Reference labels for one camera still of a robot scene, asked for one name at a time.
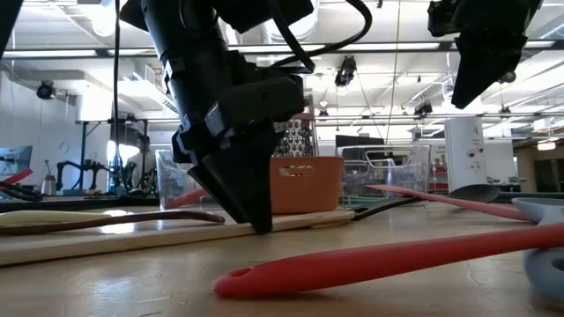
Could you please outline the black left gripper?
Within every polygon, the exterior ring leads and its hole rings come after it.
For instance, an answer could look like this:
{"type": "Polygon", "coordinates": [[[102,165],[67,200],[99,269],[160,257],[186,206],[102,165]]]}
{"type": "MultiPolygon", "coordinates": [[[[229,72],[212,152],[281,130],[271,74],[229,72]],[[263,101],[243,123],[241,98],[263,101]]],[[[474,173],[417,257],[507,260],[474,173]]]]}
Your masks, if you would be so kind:
{"type": "Polygon", "coordinates": [[[270,161],[281,135],[280,107],[211,107],[182,115],[174,158],[238,224],[272,230],[270,161]]]}

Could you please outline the wooden slotted spatula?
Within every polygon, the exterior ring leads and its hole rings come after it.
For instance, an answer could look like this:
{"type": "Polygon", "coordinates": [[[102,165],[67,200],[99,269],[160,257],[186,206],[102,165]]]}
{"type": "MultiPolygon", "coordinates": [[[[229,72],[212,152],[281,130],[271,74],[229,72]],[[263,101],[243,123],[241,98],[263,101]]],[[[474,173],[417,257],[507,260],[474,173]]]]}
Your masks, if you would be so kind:
{"type": "Polygon", "coordinates": [[[103,227],[72,232],[0,238],[0,267],[94,254],[164,247],[206,240],[254,235],[249,224],[228,219],[224,225],[196,220],[125,224],[123,232],[103,227]]]}

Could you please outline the red silicone spoon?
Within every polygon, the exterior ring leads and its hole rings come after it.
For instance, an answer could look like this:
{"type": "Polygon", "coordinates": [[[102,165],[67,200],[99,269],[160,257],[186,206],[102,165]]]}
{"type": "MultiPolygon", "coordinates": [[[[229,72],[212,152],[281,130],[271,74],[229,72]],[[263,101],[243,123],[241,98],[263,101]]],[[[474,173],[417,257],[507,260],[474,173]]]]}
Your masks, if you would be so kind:
{"type": "Polygon", "coordinates": [[[564,224],[303,254],[219,277],[212,290],[249,299],[356,284],[454,262],[564,245],[564,224]]]}

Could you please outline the pink silicone spatula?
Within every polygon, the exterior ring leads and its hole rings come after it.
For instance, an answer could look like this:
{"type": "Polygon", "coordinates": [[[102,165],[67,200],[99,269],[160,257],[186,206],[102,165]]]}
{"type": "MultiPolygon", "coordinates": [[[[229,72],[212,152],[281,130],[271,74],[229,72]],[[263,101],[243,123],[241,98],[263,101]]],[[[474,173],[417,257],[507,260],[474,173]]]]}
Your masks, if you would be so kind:
{"type": "Polygon", "coordinates": [[[529,221],[529,219],[523,213],[518,211],[516,208],[512,208],[512,207],[504,207],[491,203],[479,203],[479,202],[467,201],[462,199],[450,198],[447,197],[447,195],[429,194],[427,192],[419,192],[413,189],[401,188],[392,185],[372,184],[372,185],[367,185],[367,188],[378,189],[383,192],[388,192],[392,194],[399,194],[399,196],[418,197],[418,198],[422,198],[423,201],[446,203],[467,210],[479,211],[492,216],[504,217],[514,220],[521,220],[521,221],[529,221]]]}

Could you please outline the blue-grey silicone spoon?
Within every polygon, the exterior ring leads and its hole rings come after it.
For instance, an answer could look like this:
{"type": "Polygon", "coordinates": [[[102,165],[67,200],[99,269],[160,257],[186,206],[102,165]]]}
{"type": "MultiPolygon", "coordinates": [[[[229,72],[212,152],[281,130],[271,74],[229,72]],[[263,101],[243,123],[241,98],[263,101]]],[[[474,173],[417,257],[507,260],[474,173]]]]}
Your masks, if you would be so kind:
{"type": "MultiPolygon", "coordinates": [[[[517,197],[512,203],[538,225],[564,225],[564,199],[517,197]]],[[[564,301],[564,242],[557,247],[526,250],[523,268],[538,291],[564,301]]]]}

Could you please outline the brown wooden spoon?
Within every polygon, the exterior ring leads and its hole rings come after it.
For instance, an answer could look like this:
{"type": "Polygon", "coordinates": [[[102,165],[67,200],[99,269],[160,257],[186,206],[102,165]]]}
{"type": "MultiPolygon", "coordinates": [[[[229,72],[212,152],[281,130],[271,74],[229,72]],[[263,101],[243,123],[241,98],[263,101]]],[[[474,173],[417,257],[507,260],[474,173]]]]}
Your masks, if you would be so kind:
{"type": "Polygon", "coordinates": [[[210,212],[173,210],[160,211],[139,214],[128,214],[122,216],[111,216],[109,218],[81,222],[65,222],[65,223],[41,223],[26,225],[10,225],[0,226],[0,236],[21,236],[46,234],[51,232],[65,232],[72,230],[80,230],[85,228],[101,227],[106,225],[121,225],[138,223],[153,220],[177,220],[191,219],[207,221],[212,223],[223,224],[225,219],[219,215],[210,212]]]}

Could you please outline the orange plastic bin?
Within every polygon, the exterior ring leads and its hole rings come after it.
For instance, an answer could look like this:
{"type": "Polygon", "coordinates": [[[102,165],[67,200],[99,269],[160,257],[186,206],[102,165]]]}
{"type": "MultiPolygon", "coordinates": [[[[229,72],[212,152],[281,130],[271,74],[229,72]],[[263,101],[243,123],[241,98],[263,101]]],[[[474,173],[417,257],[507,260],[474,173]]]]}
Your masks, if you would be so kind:
{"type": "Polygon", "coordinates": [[[270,161],[271,212],[294,215],[334,211],[338,206],[344,160],[340,157],[282,157],[270,161]],[[281,176],[283,166],[292,176],[281,176]]]}

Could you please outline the pink metal box grater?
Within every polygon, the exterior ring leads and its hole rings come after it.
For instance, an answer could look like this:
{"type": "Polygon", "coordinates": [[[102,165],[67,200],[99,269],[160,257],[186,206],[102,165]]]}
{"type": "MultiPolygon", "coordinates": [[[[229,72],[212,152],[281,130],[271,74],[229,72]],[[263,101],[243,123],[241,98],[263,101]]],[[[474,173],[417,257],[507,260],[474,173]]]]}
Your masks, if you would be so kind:
{"type": "Polygon", "coordinates": [[[275,122],[274,129],[283,134],[274,157],[311,157],[318,155],[316,141],[313,95],[304,97],[305,108],[301,114],[286,122],[275,122]]]}

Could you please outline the person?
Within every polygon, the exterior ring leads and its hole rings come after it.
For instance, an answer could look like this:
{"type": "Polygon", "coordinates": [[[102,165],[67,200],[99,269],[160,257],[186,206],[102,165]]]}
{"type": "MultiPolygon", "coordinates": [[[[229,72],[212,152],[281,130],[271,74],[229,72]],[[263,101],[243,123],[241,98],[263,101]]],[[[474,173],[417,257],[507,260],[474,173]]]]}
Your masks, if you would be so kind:
{"type": "Polygon", "coordinates": [[[149,194],[156,177],[156,156],[150,148],[148,136],[138,135],[137,147],[139,152],[128,160],[134,166],[130,173],[132,191],[142,190],[149,194]]]}

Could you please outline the white square column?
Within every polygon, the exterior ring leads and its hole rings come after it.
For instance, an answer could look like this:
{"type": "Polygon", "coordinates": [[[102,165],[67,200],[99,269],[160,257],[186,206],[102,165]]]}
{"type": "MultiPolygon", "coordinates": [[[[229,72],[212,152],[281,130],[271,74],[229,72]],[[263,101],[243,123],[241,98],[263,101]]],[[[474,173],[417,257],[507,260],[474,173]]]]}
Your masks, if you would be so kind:
{"type": "Polygon", "coordinates": [[[447,119],[444,124],[449,192],[487,184],[482,120],[447,119]]]}

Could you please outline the black flat screen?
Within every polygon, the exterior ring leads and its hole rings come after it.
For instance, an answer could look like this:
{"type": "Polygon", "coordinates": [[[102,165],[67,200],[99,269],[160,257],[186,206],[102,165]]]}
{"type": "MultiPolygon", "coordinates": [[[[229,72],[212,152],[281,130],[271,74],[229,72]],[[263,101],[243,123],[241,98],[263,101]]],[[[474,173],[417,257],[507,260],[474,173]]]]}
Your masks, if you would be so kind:
{"type": "Polygon", "coordinates": [[[361,145],[384,145],[384,140],[381,138],[367,137],[367,136],[335,136],[335,145],[339,147],[347,146],[361,146],[361,145]]]}

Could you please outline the red bar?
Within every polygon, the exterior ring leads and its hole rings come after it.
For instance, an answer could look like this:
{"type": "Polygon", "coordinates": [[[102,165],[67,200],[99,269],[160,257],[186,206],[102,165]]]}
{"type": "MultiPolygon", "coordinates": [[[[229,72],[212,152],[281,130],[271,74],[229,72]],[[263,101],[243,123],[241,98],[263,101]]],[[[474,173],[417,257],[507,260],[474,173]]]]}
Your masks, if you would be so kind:
{"type": "Polygon", "coordinates": [[[4,180],[4,182],[14,185],[22,180],[24,180],[26,177],[30,176],[33,173],[33,170],[31,168],[27,168],[24,169],[23,171],[16,173],[10,177],[8,177],[7,179],[4,180]]]}

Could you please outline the computer monitor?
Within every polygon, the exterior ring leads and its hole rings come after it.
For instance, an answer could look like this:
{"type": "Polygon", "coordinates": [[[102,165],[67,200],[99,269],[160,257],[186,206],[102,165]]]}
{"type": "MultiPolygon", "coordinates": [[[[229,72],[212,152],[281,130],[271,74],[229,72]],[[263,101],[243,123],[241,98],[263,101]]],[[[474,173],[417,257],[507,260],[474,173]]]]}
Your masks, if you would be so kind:
{"type": "Polygon", "coordinates": [[[27,169],[31,164],[33,147],[0,147],[0,176],[12,176],[27,169]]]}

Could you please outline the black table frame rail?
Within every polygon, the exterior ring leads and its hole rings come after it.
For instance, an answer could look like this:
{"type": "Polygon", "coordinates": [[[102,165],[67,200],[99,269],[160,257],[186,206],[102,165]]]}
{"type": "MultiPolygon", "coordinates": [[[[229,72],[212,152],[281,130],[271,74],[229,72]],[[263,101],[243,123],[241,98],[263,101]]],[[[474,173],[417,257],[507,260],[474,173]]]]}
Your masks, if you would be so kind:
{"type": "MultiPolygon", "coordinates": [[[[511,203],[513,198],[553,198],[564,199],[564,193],[524,193],[524,192],[500,192],[495,198],[488,198],[486,203],[511,203]]],[[[67,201],[49,201],[44,199],[40,202],[0,202],[0,213],[19,210],[63,210],[80,211],[96,209],[112,209],[118,207],[156,207],[159,208],[158,198],[120,197],[102,199],[80,199],[67,201]]]]}

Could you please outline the black metal frame stand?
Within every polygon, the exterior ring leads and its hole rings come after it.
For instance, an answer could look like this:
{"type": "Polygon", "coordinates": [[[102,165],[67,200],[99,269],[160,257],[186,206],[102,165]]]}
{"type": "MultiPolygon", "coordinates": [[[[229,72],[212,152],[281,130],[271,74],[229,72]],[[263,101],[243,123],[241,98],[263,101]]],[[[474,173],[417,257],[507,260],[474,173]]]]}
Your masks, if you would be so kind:
{"type": "MultiPolygon", "coordinates": [[[[115,158],[116,158],[118,160],[118,165],[108,167],[110,169],[110,172],[107,172],[107,171],[106,172],[108,173],[109,179],[117,178],[117,180],[114,181],[114,184],[117,184],[118,181],[123,181],[125,176],[124,176],[124,171],[122,170],[122,167],[121,167],[122,152],[119,149],[119,146],[121,144],[126,145],[127,128],[129,126],[133,126],[135,123],[142,124],[143,125],[143,136],[148,136],[149,121],[147,119],[135,119],[133,117],[128,117],[126,119],[117,119],[117,120],[110,118],[110,119],[102,120],[102,121],[82,121],[82,120],[76,121],[76,124],[79,124],[79,125],[82,126],[81,150],[80,150],[79,164],[83,165],[85,163],[86,159],[95,160],[94,158],[87,158],[86,155],[85,155],[87,137],[92,132],[94,132],[100,125],[111,126],[112,129],[113,129],[113,135],[109,136],[108,139],[113,140],[114,143],[115,143],[115,146],[117,147],[117,149],[115,150],[114,156],[111,159],[115,160],[115,158]]],[[[76,183],[79,190],[83,190],[83,188],[84,188],[84,178],[85,178],[85,172],[79,172],[78,182],[76,183]]]]}

